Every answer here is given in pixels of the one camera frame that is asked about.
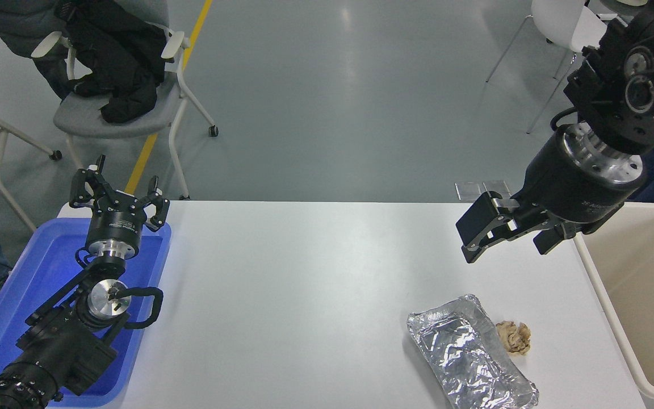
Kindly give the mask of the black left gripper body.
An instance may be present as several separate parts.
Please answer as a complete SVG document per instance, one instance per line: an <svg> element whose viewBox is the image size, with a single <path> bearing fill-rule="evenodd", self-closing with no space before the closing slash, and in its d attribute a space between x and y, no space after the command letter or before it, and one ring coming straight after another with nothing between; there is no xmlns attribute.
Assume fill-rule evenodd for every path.
<svg viewBox="0 0 654 409"><path fill-rule="evenodd" d="M107 240L116 240L131 247L140 246L145 211L137 208L136 204L135 197L122 192L116 192L113 197L97 197L94 200L86 246Z"/></svg>

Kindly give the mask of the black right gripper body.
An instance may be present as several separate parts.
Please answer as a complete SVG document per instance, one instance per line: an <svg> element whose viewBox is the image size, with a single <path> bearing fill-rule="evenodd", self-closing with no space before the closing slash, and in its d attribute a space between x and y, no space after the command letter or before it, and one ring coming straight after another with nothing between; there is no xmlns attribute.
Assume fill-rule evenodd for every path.
<svg viewBox="0 0 654 409"><path fill-rule="evenodd" d="M593 130L556 130L527 167L517 201L589 224L609 215L644 181L641 156L611 148Z"/></svg>

